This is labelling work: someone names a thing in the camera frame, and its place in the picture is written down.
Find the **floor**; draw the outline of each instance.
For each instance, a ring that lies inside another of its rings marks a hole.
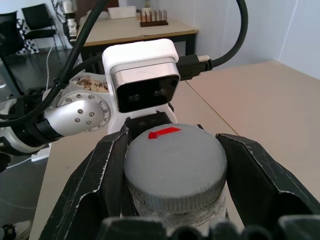
[[[27,58],[25,62],[10,65],[25,92],[32,88],[46,86],[47,54],[47,51],[42,51],[33,55],[32,59]],[[53,50],[49,56],[49,86],[52,85],[52,80],[66,62],[69,52],[59,51],[58,54],[60,59],[58,59],[57,52]],[[5,101],[10,94],[7,87],[0,88],[0,102]],[[16,156],[12,159],[11,164],[19,163],[26,158],[28,156]],[[47,159],[39,162],[28,161],[0,173],[0,226],[33,220],[46,165]]]

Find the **jar lid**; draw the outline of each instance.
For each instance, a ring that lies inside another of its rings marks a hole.
[[[124,173],[131,194],[161,213],[187,213],[212,203],[226,183],[220,142],[193,125],[165,124],[128,147]]]

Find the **shoe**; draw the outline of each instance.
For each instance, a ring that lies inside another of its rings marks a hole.
[[[32,221],[22,221],[13,224],[15,240],[27,240],[30,236]]]

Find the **white cable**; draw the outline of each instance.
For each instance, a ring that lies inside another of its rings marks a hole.
[[[51,50],[54,46],[52,46],[48,52],[48,55],[46,56],[46,87],[45,90],[48,90],[48,86],[49,86],[49,55],[51,53]]]
[[[29,160],[31,160],[31,157],[29,157],[29,158],[27,158],[26,160],[23,160],[23,161],[21,161],[21,162],[19,162],[19,163],[17,163],[17,164],[8,166],[6,169],[10,169],[10,168],[16,167],[16,166],[18,166],[18,165],[20,165],[20,164],[24,164],[25,162],[27,162],[27,161],[29,161]]]

